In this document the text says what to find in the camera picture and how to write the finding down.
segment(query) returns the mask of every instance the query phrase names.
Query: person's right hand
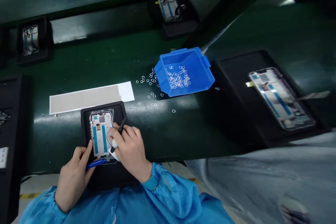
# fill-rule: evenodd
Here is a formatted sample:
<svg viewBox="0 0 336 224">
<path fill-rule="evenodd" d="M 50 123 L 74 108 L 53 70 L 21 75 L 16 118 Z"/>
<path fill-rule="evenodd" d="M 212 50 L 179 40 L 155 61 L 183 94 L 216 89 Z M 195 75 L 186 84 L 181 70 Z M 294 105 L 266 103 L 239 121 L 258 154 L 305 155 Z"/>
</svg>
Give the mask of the person's right hand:
<svg viewBox="0 0 336 224">
<path fill-rule="evenodd" d="M 118 132 L 119 125 L 113 123 L 113 126 L 114 128 L 110 128 L 112 136 L 109 139 L 112 142 L 114 138 L 118 144 L 118 147 L 115 149 L 117 157 L 140 183 L 145 183 L 151 177 L 152 163 L 146 159 L 140 130 L 125 125 L 120 135 Z"/>
</svg>

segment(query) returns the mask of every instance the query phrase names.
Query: adhesive sheet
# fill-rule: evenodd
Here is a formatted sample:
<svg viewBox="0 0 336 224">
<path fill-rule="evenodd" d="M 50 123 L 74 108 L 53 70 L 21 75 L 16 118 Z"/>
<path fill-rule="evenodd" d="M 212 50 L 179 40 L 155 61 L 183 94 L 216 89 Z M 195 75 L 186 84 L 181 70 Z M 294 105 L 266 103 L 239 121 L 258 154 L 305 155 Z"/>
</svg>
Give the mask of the adhesive sheet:
<svg viewBox="0 0 336 224">
<path fill-rule="evenodd" d="M 88 107 L 134 100 L 131 82 L 96 87 L 50 96 L 49 114 L 60 114 Z"/>
</svg>

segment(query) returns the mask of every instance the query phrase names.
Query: blue-handled tool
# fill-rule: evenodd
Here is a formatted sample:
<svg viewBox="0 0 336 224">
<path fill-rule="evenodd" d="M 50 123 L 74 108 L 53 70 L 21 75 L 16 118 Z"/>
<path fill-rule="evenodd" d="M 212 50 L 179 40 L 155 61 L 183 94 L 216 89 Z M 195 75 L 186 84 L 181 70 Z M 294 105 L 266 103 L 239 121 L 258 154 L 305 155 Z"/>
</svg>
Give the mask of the blue-handled tool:
<svg viewBox="0 0 336 224">
<path fill-rule="evenodd" d="M 98 166 L 98 165 L 102 165 L 102 164 L 105 164 L 106 163 L 106 159 L 98 159 L 96 161 L 93 161 L 92 163 L 89 163 L 87 166 L 86 166 L 86 169 L 85 170 L 88 170 L 92 167 L 95 167 L 95 166 Z"/>
</svg>

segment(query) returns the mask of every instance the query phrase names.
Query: cuff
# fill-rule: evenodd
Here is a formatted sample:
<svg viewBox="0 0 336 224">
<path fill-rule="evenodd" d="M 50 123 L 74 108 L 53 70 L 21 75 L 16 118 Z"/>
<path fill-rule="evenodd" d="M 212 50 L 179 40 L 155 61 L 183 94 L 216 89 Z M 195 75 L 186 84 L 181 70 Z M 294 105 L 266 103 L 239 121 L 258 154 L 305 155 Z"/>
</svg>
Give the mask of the cuff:
<svg viewBox="0 0 336 224">
<path fill-rule="evenodd" d="M 141 183 L 144 188 L 146 188 L 147 190 L 150 190 L 150 191 L 154 190 L 158 186 L 159 180 L 160 180 L 160 175 L 156 171 L 155 165 L 156 165 L 156 163 L 152 163 L 152 175 L 151 175 L 151 177 L 145 183 Z"/>
</svg>

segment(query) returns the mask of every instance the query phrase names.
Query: white label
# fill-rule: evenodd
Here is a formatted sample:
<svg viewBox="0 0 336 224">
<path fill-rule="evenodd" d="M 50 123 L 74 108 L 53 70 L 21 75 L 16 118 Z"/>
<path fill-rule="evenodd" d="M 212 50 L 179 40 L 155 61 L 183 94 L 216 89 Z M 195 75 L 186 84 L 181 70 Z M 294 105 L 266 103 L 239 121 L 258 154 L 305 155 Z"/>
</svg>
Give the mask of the white label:
<svg viewBox="0 0 336 224">
<path fill-rule="evenodd" d="M 6 168 L 8 147 L 0 148 L 0 169 Z"/>
</svg>

